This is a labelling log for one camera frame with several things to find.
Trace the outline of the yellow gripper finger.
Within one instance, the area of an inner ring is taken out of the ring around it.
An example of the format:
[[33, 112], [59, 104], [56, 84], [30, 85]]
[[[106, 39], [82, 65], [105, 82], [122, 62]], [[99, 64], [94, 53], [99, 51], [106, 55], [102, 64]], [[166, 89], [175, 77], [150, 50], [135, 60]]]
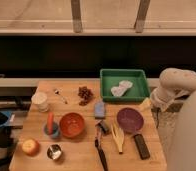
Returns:
[[139, 110], [144, 111], [151, 108], [151, 100], [149, 98], [145, 98], [143, 102], [139, 105]]

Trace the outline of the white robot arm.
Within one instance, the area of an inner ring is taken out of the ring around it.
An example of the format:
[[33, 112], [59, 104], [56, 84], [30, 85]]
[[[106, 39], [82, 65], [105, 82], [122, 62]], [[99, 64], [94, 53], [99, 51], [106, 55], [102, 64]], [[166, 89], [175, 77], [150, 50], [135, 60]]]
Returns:
[[140, 111], [152, 107], [165, 111], [183, 95], [188, 98], [177, 114], [167, 171], [196, 171], [196, 72], [178, 68], [163, 70], [159, 85], [139, 106]]

